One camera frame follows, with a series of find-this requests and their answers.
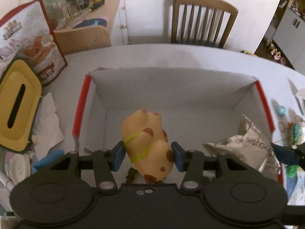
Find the small figurine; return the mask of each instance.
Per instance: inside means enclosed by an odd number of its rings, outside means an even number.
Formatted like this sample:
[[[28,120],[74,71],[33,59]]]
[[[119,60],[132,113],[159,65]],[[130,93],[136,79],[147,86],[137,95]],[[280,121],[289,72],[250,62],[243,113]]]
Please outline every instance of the small figurine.
[[[298,7],[298,0],[292,0],[291,9],[295,11]]]
[[[272,44],[271,40],[267,40],[267,41],[266,41],[266,47],[267,47],[267,48],[269,48],[271,44]]]
[[[275,60],[280,60],[280,58],[281,58],[281,52],[278,51],[276,54],[274,54],[273,57],[274,57]]]
[[[162,129],[161,114],[139,109],[123,123],[125,150],[135,169],[152,184],[173,169],[173,151]]]
[[[269,51],[272,51],[274,48],[275,48],[275,45],[272,43],[268,46]]]
[[[274,54],[276,54],[277,53],[277,48],[274,48],[272,51],[271,51],[271,55],[273,56]]]

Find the yellow tissue box lid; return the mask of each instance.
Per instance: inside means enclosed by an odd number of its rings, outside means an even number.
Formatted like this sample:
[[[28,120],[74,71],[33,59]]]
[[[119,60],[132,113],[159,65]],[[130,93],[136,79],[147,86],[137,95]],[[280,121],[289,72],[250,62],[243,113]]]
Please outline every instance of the yellow tissue box lid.
[[[27,144],[42,86],[22,60],[11,64],[0,83],[0,145],[22,152]]]

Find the white container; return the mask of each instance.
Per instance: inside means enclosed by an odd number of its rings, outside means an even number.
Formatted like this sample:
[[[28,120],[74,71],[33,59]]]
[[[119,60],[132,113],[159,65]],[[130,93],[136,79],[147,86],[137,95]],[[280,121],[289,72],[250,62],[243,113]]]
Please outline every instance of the white container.
[[[271,140],[272,117],[262,87],[251,76],[187,68],[98,69],[84,80],[73,135],[80,155],[112,149],[122,140],[122,123],[140,108],[160,112],[168,142],[185,150],[237,134],[242,114]],[[126,181],[129,158],[113,173]],[[84,178],[94,184],[94,176]],[[166,183],[181,183],[184,173],[174,167]]]

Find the blue item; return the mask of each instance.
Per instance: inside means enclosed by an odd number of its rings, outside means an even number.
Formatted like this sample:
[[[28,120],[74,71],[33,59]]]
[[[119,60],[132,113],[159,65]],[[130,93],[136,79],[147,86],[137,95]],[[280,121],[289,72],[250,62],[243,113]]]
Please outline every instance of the blue item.
[[[125,155],[126,155],[126,151],[124,148],[124,144],[122,144],[115,153],[112,171],[118,171],[120,169],[121,164],[123,163],[123,160],[125,158]]]
[[[276,112],[280,117],[284,117],[287,115],[287,109],[284,106],[278,106],[276,108]]]
[[[289,149],[288,147],[278,146],[274,143],[271,143],[272,148],[276,158],[283,164],[286,165],[299,165],[299,159],[296,157],[294,150]]]
[[[36,173],[42,167],[52,163],[53,161],[57,160],[61,156],[64,155],[63,150],[56,150],[45,156],[42,160],[34,163],[32,165],[32,174]]]
[[[81,23],[77,24],[74,28],[79,28],[79,27],[90,27],[90,26],[107,26],[107,21],[105,19],[99,19],[99,18],[94,18],[90,20],[83,20]]]
[[[184,162],[181,152],[177,149],[174,142],[170,145],[173,150],[174,162],[178,171],[183,172],[184,170]]]

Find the chair backrest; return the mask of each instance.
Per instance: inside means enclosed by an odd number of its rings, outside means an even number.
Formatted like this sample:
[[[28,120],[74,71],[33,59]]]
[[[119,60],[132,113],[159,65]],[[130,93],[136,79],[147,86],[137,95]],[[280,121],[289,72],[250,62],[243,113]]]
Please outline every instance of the chair backrest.
[[[230,13],[229,20],[227,22],[227,25],[225,27],[225,30],[224,30],[223,35],[222,35],[222,37],[220,39],[220,42],[219,42],[219,47],[223,48],[223,46],[224,46],[224,44],[225,44],[225,42],[226,42],[226,40],[229,36],[229,33],[230,33],[230,31],[233,27],[233,24],[235,22],[237,14],[238,14],[237,8],[235,8],[234,6],[232,6],[231,4],[229,4],[229,3],[227,3],[223,0],[173,0],[173,20],[172,20],[172,31],[171,31],[170,42],[171,43],[177,43],[177,30],[178,30],[179,7],[180,7],[180,5],[184,5],[180,40],[181,40],[181,42],[184,40],[183,37],[184,37],[185,23],[186,23],[186,17],[187,17],[187,6],[189,4],[192,5],[192,8],[191,8],[190,20],[189,20],[189,26],[188,26],[188,32],[187,32],[187,40],[186,40],[187,42],[190,42],[192,40],[192,39],[190,39],[190,36],[191,36],[192,27],[193,27],[195,6],[199,6],[199,9],[198,9],[198,14],[197,14],[197,19],[196,19],[193,42],[196,41],[198,31],[200,31],[199,30],[199,25],[200,25],[200,19],[201,19],[201,9],[202,9],[202,7],[206,7],[199,44],[201,44],[202,41],[203,41],[203,37],[204,37],[204,34],[205,34],[205,29],[206,29],[206,24],[207,24],[208,16],[209,16],[209,10],[214,9],[212,19],[211,19],[211,24],[210,24],[210,27],[209,27],[208,36],[207,36],[207,41],[210,41],[210,38],[211,38],[211,35],[212,35],[217,10],[222,11],[221,16],[220,16],[219,21],[218,21],[218,25],[217,25],[217,29],[216,29],[216,32],[215,32],[213,43],[216,42],[217,37],[219,35],[219,31],[220,31],[220,28],[221,28],[221,25],[222,25],[222,20],[223,20],[225,12]]]

